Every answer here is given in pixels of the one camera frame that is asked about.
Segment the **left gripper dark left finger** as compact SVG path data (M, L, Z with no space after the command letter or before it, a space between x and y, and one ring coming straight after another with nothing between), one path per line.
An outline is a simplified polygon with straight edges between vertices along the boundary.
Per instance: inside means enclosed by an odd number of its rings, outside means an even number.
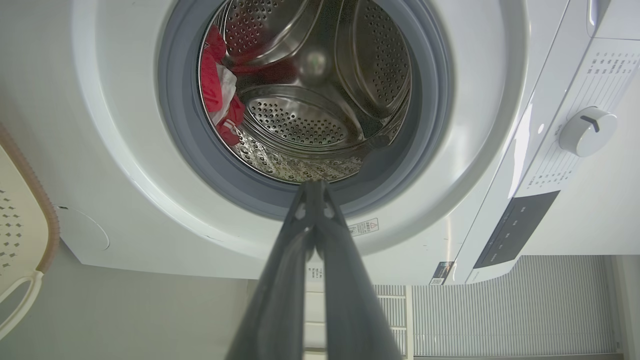
M306 264L313 255L313 183L298 187L227 360L301 360Z

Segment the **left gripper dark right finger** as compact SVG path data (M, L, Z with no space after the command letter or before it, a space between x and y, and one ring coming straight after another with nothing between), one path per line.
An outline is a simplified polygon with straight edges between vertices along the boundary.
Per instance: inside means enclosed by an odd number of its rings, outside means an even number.
M316 250L324 264L329 360L400 360L389 322L362 257L325 181L317 183Z

